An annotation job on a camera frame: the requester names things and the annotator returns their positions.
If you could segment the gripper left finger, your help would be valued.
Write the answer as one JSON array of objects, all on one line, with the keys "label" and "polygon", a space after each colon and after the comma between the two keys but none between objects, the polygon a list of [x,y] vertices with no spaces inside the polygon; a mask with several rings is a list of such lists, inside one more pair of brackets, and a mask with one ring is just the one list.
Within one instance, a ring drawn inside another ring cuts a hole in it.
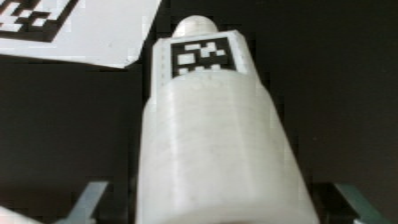
[{"label": "gripper left finger", "polygon": [[91,181],[71,211],[55,224],[126,224],[128,190],[119,181]]}]

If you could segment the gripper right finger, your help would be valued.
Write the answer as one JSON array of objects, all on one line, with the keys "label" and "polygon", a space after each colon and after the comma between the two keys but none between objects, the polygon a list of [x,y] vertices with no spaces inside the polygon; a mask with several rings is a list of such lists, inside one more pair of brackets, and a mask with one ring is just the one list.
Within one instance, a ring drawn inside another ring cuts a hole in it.
[{"label": "gripper right finger", "polygon": [[316,183],[311,196],[320,224],[389,224],[354,185]]}]

